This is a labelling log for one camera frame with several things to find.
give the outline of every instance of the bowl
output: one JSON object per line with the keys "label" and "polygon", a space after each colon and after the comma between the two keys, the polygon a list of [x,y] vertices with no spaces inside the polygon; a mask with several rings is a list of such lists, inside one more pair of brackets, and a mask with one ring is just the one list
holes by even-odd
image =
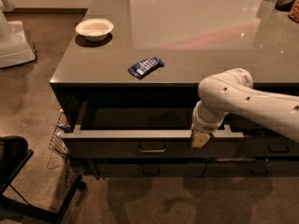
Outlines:
{"label": "bowl", "polygon": [[88,19],[76,26],[76,32],[92,42],[104,40],[112,29],[112,22],[106,19]]}

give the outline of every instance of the cable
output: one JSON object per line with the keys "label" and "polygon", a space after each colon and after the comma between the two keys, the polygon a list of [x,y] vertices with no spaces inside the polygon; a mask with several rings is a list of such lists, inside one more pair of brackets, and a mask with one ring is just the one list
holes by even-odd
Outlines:
{"label": "cable", "polygon": [[9,184],[9,186],[30,206],[33,206],[32,204],[30,204],[23,196],[21,196],[21,194],[11,186],[11,184]]}

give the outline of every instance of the blue packet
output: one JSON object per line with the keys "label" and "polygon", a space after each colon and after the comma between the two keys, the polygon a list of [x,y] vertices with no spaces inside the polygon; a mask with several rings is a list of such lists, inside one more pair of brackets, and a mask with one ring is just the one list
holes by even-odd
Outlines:
{"label": "blue packet", "polygon": [[148,57],[147,59],[132,65],[128,71],[134,77],[141,79],[160,66],[164,66],[164,62],[161,59],[157,57]]}

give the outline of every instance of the desk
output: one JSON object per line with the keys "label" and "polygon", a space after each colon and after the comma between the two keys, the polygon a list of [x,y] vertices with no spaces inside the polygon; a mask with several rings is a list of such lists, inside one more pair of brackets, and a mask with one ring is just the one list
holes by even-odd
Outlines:
{"label": "desk", "polygon": [[[155,158],[210,157],[213,148],[194,151],[188,145],[191,113],[199,82],[228,69],[249,70],[256,89],[298,94],[299,25],[275,10],[275,1],[93,0],[84,20],[105,18],[114,30],[99,44],[75,35],[50,81],[74,130],[63,137],[71,155],[152,158],[154,150]],[[128,73],[149,56],[165,66],[141,80]],[[152,115],[159,124],[162,116],[167,119],[158,129],[126,128],[119,118],[128,113],[134,121],[152,110],[161,111]],[[94,126],[97,117],[118,124]],[[235,152],[221,148],[216,156],[232,158]]]}

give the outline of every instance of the floor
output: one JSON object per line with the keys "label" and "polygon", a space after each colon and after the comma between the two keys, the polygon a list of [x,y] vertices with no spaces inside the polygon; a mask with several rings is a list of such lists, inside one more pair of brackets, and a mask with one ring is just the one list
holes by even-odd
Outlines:
{"label": "floor", "polygon": [[[0,69],[0,135],[26,138],[34,156],[13,187],[28,202],[57,211],[74,172],[87,188],[78,191],[63,223],[298,223],[299,177],[100,178],[84,162],[69,165],[51,140],[61,116],[50,78],[82,14],[10,14],[21,20],[38,52],[35,62]],[[5,195],[21,199],[8,189]],[[44,223],[0,210],[0,223]]]}

